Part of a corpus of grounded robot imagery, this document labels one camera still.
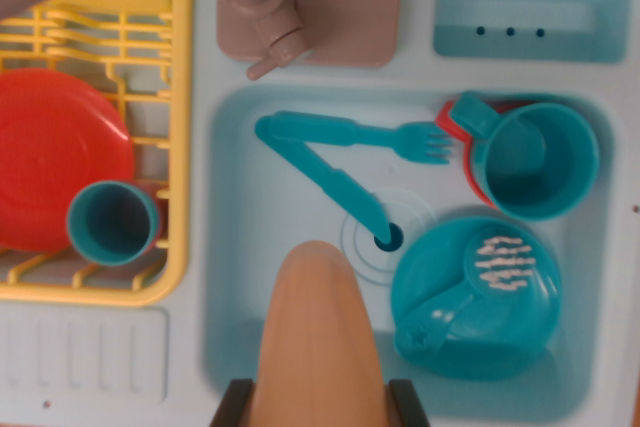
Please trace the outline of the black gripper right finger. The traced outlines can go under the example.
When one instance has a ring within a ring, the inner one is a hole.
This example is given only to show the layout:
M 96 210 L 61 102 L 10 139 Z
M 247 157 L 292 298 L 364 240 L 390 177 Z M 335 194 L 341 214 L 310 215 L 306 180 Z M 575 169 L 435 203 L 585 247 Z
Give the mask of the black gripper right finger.
M 385 387 L 385 395 L 391 427 L 430 427 L 415 387 L 409 379 L 390 380 Z

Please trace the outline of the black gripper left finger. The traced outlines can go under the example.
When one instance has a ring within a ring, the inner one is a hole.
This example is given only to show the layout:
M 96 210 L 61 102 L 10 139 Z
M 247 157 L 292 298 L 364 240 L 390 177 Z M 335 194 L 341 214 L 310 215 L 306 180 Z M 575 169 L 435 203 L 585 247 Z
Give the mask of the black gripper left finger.
M 255 382 L 252 379 L 233 379 L 229 383 L 209 426 L 247 426 L 254 389 Z

